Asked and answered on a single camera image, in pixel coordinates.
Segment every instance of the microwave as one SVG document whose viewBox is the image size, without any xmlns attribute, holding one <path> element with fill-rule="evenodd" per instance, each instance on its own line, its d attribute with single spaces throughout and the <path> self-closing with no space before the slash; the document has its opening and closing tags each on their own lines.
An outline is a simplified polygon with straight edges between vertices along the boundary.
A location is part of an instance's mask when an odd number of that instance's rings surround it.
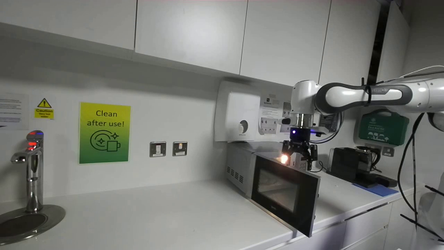
<svg viewBox="0 0 444 250">
<path fill-rule="evenodd" d="M 299 231 L 311 237 L 321 179 L 280 163 L 281 150 L 279 142 L 229 143 L 225 176 L 294 236 Z"/>
</svg>

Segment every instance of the orange light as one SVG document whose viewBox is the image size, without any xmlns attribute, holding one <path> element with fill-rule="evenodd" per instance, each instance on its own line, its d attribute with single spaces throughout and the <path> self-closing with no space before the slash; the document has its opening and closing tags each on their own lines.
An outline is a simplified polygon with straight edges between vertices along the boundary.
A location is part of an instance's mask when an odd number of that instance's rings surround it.
<svg viewBox="0 0 444 250">
<path fill-rule="evenodd" d="M 286 164 L 287 161 L 288 161 L 288 155 L 286 154 L 281 155 L 281 163 Z"/>
</svg>

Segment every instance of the robotic arm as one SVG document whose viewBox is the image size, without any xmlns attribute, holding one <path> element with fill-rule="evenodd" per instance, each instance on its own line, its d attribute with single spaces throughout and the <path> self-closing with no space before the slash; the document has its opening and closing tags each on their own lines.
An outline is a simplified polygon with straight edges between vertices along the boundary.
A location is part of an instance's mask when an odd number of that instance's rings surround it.
<svg viewBox="0 0 444 250">
<path fill-rule="evenodd" d="M 430 123 L 444 131 L 444 78 L 406 80 L 405 78 L 373 86 L 354 86 L 314 81 L 300 81 L 293 87 L 291 112 L 280 124 L 290 125 L 290 140 L 284 141 L 283 155 L 300 153 L 311 170 L 317 160 L 317 146 L 310 145 L 310 135 L 319 133 L 313 126 L 314 112 L 333 114 L 352 107 L 385 106 L 400 113 L 428 113 Z"/>
</svg>

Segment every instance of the yellow warning sign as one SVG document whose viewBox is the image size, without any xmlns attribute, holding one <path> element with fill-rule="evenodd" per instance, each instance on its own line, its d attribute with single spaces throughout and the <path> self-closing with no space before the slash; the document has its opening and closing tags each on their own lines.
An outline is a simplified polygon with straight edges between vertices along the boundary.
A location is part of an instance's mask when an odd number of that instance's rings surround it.
<svg viewBox="0 0 444 250">
<path fill-rule="evenodd" d="M 35 118 L 43 118 L 43 119 L 54 119 L 54 110 L 53 109 L 35 109 L 34 117 Z"/>
<path fill-rule="evenodd" d="M 46 100 L 46 98 L 43 98 L 43 100 L 37 105 L 39 108 L 52 108 L 49 102 Z"/>
</svg>

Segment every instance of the green first aid box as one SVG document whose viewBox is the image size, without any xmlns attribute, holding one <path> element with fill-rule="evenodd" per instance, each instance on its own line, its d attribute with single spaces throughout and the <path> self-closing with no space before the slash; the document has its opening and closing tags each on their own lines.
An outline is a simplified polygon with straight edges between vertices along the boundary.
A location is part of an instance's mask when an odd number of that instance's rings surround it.
<svg viewBox="0 0 444 250">
<path fill-rule="evenodd" d="M 378 109 L 362 116 L 359 138 L 391 145 L 402 145 L 409 119 L 388 109 Z"/>
</svg>

